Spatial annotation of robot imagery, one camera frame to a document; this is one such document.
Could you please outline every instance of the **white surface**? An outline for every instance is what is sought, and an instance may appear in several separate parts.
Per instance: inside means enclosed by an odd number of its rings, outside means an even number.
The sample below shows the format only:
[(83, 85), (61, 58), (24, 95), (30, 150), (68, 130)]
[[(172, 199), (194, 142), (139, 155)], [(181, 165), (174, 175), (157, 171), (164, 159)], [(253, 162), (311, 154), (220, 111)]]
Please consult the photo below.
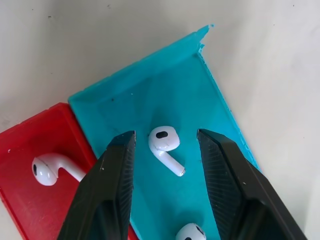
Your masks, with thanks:
[[(319, 239), (319, 12), (318, 0), (2, 0), (0, 131), (214, 23), (205, 59), (263, 172)], [(0, 238), (19, 239), (0, 213)]]

